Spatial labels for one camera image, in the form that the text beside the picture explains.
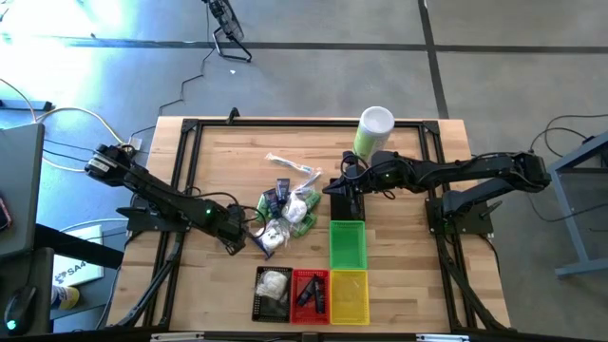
red plastic basket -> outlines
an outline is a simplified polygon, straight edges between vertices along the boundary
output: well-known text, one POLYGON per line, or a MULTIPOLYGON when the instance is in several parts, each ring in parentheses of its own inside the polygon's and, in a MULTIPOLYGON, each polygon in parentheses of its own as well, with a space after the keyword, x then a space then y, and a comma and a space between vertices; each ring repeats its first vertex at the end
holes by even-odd
POLYGON ((330 324, 330 273, 325 270, 294 270, 291 306, 293 324, 330 324), (325 283, 325 313, 316 313, 314 296, 303 307, 297 305, 297 297, 315 275, 325 283))

wooden tabletop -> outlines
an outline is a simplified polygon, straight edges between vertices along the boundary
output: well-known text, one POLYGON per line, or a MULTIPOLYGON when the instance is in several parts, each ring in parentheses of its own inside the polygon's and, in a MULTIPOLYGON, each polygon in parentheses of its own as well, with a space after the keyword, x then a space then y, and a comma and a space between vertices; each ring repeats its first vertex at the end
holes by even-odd
MULTIPOLYGON (((170 182, 183 117, 160 117, 150 149, 147 168, 170 182)), ((470 158, 465 125, 461 120, 441 120, 446 161, 470 158)), ((339 176, 342 152, 352 148, 355 128, 316 127, 207 127, 202 134, 195 185, 203 192, 223 191, 241 204, 257 205, 259 195, 275 186, 277 178, 303 181, 297 171, 264 160, 269 152, 312 167, 321 167, 320 191, 329 179, 339 176)), ((186 148, 180 189, 184 187, 189 151, 186 148)), ((410 128, 395 128, 385 147, 401 155, 422 159, 418 135, 410 128)), ((475 182, 452 183, 463 190, 475 182)), ((426 194, 394 190, 396 200, 381 194, 366 195, 370 325, 297 326, 258 323, 251 320, 257 266, 295 269, 329 269, 330 201, 323 195, 314 212, 317 224, 305 236, 291 239, 270 260, 264 261, 254 243, 236 256, 228 256, 213 237, 194 230, 188 233, 180 264, 171 330, 416 333, 448 332, 446 303, 434 238, 428 233, 424 209, 426 194)), ((214 198, 228 204, 228 199, 214 198)), ((144 233, 124 252, 108 323, 116 323, 136 303, 150 282, 158 233, 144 233)), ((463 236, 469 281, 486 307, 505 326, 509 325, 496 261, 485 241, 463 236)), ((165 284, 157 303, 158 319, 165 284)), ((461 321, 464 310, 455 291, 461 321)))

concrete floor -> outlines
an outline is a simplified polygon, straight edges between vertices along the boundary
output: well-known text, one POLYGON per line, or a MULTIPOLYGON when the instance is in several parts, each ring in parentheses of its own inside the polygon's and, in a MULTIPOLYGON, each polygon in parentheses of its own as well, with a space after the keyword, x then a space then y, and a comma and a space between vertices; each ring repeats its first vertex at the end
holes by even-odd
MULTIPOLYGON (((84 1, 84 11, 74 1, 47 3, 17 1, 7 13, 0 30, 23 36, 14 39, 14 45, 0 45, 0 75, 30 98, 102 114, 125 138, 154 124, 159 105, 179 98, 181 81, 199 72, 207 53, 206 49, 63 47, 31 39, 35 34, 87 37, 94 32, 98 38, 205 41, 204 6, 199 0, 142 0, 137 5, 91 0, 84 1), (38 25, 24 24, 29 21, 38 25)), ((608 24, 602 15, 608 4, 601 0, 427 0, 427 5, 437 44, 608 44, 608 24)), ((415 0, 234 0, 233 6, 249 42, 425 42, 415 0)), ((205 66, 205 77, 186 87, 185 103, 167 107, 163 115, 225 116, 237 106, 244 116, 356 117, 370 105, 382 105, 399 118, 438 118, 423 51, 254 49, 252 53, 250 65, 214 54, 205 66)), ((552 118, 601 114, 608 107, 608 54, 443 52, 438 53, 438 62, 449 117, 465 120, 473 153, 525 150, 552 118)), ((0 87, 0 95, 14 97, 5 87, 0 87)), ((27 112, 0 112, 0 127, 28 122, 27 112)), ((595 135, 606 130, 608 120, 560 124, 595 135)), ((47 137, 53 140, 87 147, 114 143, 82 113, 60 113, 46 125, 47 137)), ((563 153, 580 144, 574 135, 552 133, 552 144, 563 153)), ((149 143, 151 133, 142 136, 149 143)), ((87 157, 86 152, 52 148, 87 157)), ((541 143, 536 150, 547 163, 556 159, 541 143)), ((38 221, 59 228, 117 217, 115 208, 127 205, 129 197, 123 189, 44 166, 38 221)), ((552 189, 534 199, 546 217, 561 215, 552 189)), ((554 268, 576 260, 565 225, 540 221, 523 194, 501 200, 504 204, 492 216, 513 327, 528 333, 608 339, 608 271, 557 280, 554 268)), ((608 234, 591 234, 590 250, 600 256, 606 239, 608 234)), ((71 317, 56 326, 60 331, 91 327, 90 320, 100 313, 71 317)))

yellow bin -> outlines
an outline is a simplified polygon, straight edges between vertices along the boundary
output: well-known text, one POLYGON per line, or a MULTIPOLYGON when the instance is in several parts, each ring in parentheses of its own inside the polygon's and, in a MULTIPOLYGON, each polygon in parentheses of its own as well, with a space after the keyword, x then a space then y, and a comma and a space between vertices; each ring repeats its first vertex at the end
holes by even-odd
POLYGON ((335 325, 369 325, 368 272, 332 270, 330 322, 335 325))

green plastic basket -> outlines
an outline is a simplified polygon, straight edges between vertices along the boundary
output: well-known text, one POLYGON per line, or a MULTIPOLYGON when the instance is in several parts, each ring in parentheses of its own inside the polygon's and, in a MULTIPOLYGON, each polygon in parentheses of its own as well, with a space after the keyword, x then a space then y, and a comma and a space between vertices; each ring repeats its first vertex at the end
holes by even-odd
POLYGON ((330 222, 330 267, 333 270, 367 270, 364 221, 330 222))

